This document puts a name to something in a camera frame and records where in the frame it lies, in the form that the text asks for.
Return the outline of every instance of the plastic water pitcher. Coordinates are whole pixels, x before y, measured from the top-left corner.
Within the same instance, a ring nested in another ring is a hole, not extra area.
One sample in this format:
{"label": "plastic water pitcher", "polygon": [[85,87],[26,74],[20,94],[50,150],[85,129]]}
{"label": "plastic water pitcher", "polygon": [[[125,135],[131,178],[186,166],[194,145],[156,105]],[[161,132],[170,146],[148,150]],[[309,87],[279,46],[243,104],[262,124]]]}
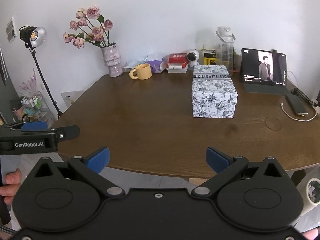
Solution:
{"label": "plastic water pitcher", "polygon": [[225,65],[232,75],[233,43],[236,38],[230,27],[217,27],[216,35],[217,65]]}

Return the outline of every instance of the yellow mug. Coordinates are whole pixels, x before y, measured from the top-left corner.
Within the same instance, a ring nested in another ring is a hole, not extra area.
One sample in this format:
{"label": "yellow mug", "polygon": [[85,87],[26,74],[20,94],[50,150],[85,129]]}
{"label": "yellow mug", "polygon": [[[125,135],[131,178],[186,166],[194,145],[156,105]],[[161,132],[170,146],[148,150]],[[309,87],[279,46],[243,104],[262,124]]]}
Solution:
{"label": "yellow mug", "polygon": [[132,79],[148,79],[152,76],[150,64],[140,64],[136,66],[133,70],[130,71],[129,77]]}

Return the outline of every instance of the brown tabletop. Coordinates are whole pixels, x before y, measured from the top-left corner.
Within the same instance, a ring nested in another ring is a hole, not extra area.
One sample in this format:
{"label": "brown tabletop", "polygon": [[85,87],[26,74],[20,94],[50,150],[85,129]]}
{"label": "brown tabletop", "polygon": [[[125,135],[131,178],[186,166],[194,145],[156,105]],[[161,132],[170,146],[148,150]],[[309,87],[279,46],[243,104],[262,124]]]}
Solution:
{"label": "brown tabletop", "polygon": [[[320,163],[319,124],[291,120],[283,96],[246,93],[239,75],[233,119],[192,116],[192,71],[153,74],[132,80],[128,73],[100,78],[57,120],[54,127],[80,127],[79,138],[59,144],[60,155],[87,156],[101,146],[111,152],[109,167],[155,175],[210,178],[205,162],[214,146],[230,156],[261,162],[275,156],[285,170]],[[311,106],[308,118],[314,115]]]}

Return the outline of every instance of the studio light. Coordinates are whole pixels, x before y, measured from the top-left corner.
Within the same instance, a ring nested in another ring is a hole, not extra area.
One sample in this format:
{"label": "studio light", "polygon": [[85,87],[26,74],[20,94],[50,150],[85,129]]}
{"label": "studio light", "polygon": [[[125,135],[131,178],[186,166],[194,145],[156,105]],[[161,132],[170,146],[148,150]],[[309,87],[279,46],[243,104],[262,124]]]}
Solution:
{"label": "studio light", "polygon": [[23,26],[19,29],[19,31],[20,31],[20,39],[24,41],[26,48],[28,48],[32,54],[32,57],[36,63],[38,72],[39,72],[40,77],[42,79],[42,82],[43,82],[43,84],[49,94],[49,97],[50,97],[54,107],[56,108],[56,110],[58,112],[58,118],[59,118],[62,115],[62,112],[58,108],[57,102],[54,101],[54,99],[50,93],[49,87],[44,80],[44,77],[43,77],[42,72],[40,70],[38,61],[36,59],[36,51],[34,50],[35,48],[39,47],[44,42],[45,38],[47,37],[47,31],[43,27],[33,27],[33,26]]}

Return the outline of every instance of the metal bolt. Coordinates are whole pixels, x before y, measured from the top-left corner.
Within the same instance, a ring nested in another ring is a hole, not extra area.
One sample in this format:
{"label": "metal bolt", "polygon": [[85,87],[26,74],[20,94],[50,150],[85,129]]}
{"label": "metal bolt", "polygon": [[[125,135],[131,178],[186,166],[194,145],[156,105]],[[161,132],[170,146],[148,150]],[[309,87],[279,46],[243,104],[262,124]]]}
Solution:
{"label": "metal bolt", "polygon": [[110,187],[108,188],[107,192],[110,195],[120,195],[122,193],[122,188],[119,187]]}
{"label": "metal bolt", "polygon": [[195,193],[198,195],[207,195],[210,192],[210,190],[207,187],[196,187]]}

